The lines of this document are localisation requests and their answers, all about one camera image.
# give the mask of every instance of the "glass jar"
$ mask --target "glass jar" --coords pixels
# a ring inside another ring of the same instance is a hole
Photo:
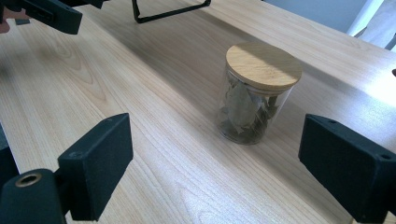
[[[235,143],[256,144],[300,79],[300,63],[287,52],[263,43],[232,46],[226,60],[217,125],[221,134]]]

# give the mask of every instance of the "screw hole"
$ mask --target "screw hole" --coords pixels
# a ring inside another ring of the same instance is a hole
[[[18,188],[25,188],[37,183],[40,179],[41,179],[40,173],[24,175],[23,177],[17,180],[15,186],[17,186]]]
[[[390,156],[388,155],[381,155],[382,158],[384,158],[385,160],[390,160]]]

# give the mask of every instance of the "bamboo lid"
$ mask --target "bamboo lid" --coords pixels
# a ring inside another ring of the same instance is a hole
[[[248,85],[266,91],[286,91],[302,75],[300,62],[274,46],[249,42],[232,46],[226,55],[230,70]]]

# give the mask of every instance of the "light wood tabletop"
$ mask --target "light wood tabletop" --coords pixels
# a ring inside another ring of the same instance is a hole
[[[147,16],[197,3],[139,6]],[[0,121],[21,172],[55,171],[97,122],[130,114],[134,159],[99,223],[349,223],[298,160],[306,113],[396,152],[395,53],[259,0],[215,0],[144,24],[129,0],[78,10],[78,35],[38,21],[0,35]],[[226,51],[247,41],[303,64],[254,146],[223,138],[214,122]]]

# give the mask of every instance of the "black metal frame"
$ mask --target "black metal frame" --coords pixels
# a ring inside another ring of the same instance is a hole
[[[202,4],[200,5],[196,5],[196,6],[192,6],[192,7],[184,7],[181,9],[177,9],[177,10],[173,10],[173,11],[168,11],[168,12],[164,12],[158,15],[154,15],[154,16],[148,16],[148,17],[143,17],[143,18],[139,18],[140,16],[140,11],[139,11],[139,6],[137,5],[137,0],[132,0],[132,6],[134,8],[134,19],[137,21],[137,23],[144,23],[147,21],[155,21],[161,18],[165,18],[165,17],[169,17],[169,16],[173,16],[176,14],[180,14],[183,12],[187,12],[187,11],[192,11],[201,7],[208,7],[211,3],[211,0],[205,0]]]

